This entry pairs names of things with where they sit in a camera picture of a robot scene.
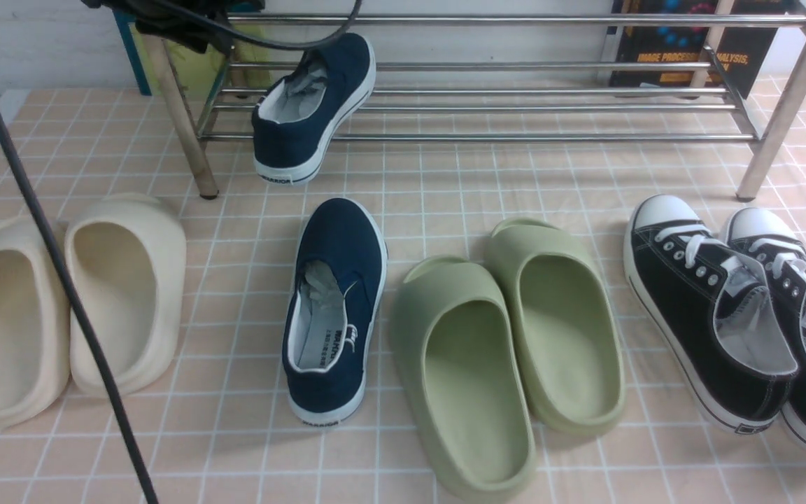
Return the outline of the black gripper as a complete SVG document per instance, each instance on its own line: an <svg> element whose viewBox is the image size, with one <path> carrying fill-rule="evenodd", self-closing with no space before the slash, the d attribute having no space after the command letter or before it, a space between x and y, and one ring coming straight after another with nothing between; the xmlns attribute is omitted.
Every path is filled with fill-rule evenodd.
<svg viewBox="0 0 806 504"><path fill-rule="evenodd" d="M109 8L135 19L138 32L168 39L199 54L214 48L228 55L234 47L230 35L212 25L228 25L228 13L265 9L265 1L83 1L92 9Z"/></svg>

